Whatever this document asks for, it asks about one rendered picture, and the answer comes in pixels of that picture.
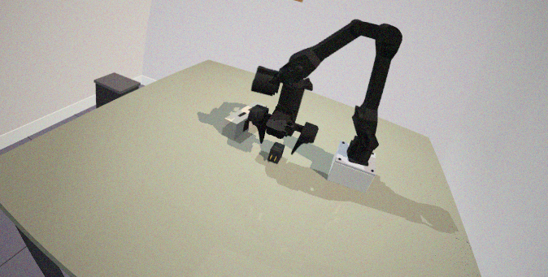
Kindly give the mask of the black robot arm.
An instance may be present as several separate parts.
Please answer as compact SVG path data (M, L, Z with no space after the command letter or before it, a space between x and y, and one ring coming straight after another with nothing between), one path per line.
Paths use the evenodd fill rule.
M378 25L354 19L317 45L292 54L279 71L259 66L252 81L251 91L272 96L278 93L282 83L280 100L290 105L301 104L304 89L313 90L313 84L308 76L325 58L360 36L375 39L376 57L363 104L354 108L352 119L357 136L350 142L346 153L350 162L368 166L372 151L379 145L375 136L378 106L389 65L402 43L402 34L398 28L386 23ZM275 108L266 123L266 133L278 139L292 136L296 125L294 113L291 112L288 110L288 113L285 113L281 108Z

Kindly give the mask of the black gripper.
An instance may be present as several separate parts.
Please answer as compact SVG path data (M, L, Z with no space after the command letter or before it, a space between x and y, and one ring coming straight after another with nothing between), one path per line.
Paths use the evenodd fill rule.
M300 105L290 105L288 103L285 103L283 102L282 100L280 100L279 98L279 101L278 101L278 104L277 104L277 107L276 108L281 108L281 111L285 112L285 113L288 113L288 110L291 110L293 113L294 113L294 123L296 121L296 118L297 118L297 115L298 115L298 111L299 111L299 108L300 108ZM269 118L271 117L271 114L268 114L269 112L269 109L265 106L261 106L261 105L256 105L254 106L249 114L248 114L248 120L252 122L253 125L255 125L258 129L258 132L259 132L259 140L260 140L260 144L263 143L263 139L264 139L264 136L265 136L265 132L266 132L266 123L267 121L269 120ZM291 155L293 155L295 153L295 151L299 148L299 146L301 146L302 144L313 144L314 143L314 140L315 140L315 137L316 137L316 134L319 130L318 126L312 124L312 123L308 123L306 122L304 126L298 124L298 123L295 123L296 125L296 128L295 128L295 131L297 132L300 132L301 135L300 137L298 138L293 150L292 150L292 153Z

